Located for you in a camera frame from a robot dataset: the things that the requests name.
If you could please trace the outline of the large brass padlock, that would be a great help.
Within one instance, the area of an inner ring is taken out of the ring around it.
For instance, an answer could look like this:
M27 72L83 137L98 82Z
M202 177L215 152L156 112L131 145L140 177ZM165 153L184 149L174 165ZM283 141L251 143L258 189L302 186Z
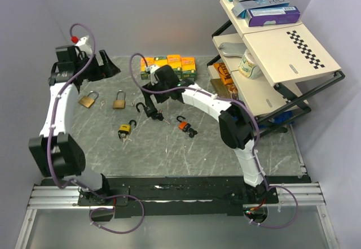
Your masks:
M119 90L117 93L116 93L116 98L115 100L113 101L113 105L112 105L112 108L114 110L122 110L125 108L125 105L126 105L126 93L125 91L123 90Z

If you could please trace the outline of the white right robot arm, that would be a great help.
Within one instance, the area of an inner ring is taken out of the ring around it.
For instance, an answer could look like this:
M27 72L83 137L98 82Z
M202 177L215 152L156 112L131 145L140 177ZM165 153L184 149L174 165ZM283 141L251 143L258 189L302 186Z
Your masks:
M257 131L254 118L240 102L232 99L219 98L194 83L192 80L180 80L171 66L151 65L145 68L150 82L142 87L142 93L151 115L155 108L150 96L157 103L169 98L183 104L193 106L218 121L222 141L233 149L243 171L247 198L259 203L266 196L265 172L256 155Z

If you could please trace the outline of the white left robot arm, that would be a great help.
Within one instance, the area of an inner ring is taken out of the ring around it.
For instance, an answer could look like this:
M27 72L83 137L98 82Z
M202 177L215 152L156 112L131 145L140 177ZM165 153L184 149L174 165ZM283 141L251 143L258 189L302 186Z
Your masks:
M39 136L31 138L29 151L44 178L65 189L70 184L81 188L97 204L110 201L107 178L86 166L85 153L71 136L73 111L83 81L99 81L120 73L105 50L99 51L99 64L92 50L69 45L56 48L57 61L48 79L50 103Z

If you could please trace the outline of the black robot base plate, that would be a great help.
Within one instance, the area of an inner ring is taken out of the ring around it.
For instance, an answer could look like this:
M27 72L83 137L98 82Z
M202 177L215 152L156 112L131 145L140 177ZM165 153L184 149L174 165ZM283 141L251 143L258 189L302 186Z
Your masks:
M297 207L295 193L272 185L253 188L241 176L210 177L114 177L105 182L105 189L96 194L69 185L77 193L79 207L105 207L96 221L133 216L175 215L248 215L254 220L264 219L266 206L285 204L283 196Z

